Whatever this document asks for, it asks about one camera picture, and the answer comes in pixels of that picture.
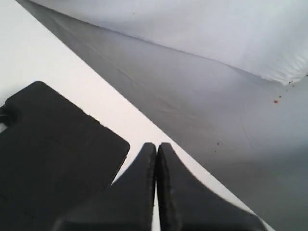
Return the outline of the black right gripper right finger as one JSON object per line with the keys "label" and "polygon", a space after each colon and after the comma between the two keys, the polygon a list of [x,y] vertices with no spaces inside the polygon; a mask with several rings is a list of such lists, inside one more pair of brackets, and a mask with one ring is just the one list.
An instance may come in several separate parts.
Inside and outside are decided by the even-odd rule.
{"label": "black right gripper right finger", "polygon": [[156,157],[156,184],[163,231],[264,231],[256,215],[207,188],[183,164],[169,143]]}

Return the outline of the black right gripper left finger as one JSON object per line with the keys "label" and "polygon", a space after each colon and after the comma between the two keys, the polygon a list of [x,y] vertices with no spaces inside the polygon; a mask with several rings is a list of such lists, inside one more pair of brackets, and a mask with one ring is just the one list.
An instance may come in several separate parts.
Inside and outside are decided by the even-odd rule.
{"label": "black right gripper left finger", "polygon": [[145,143],[127,170],[99,195],[70,211],[55,231],[150,231],[156,146]]}

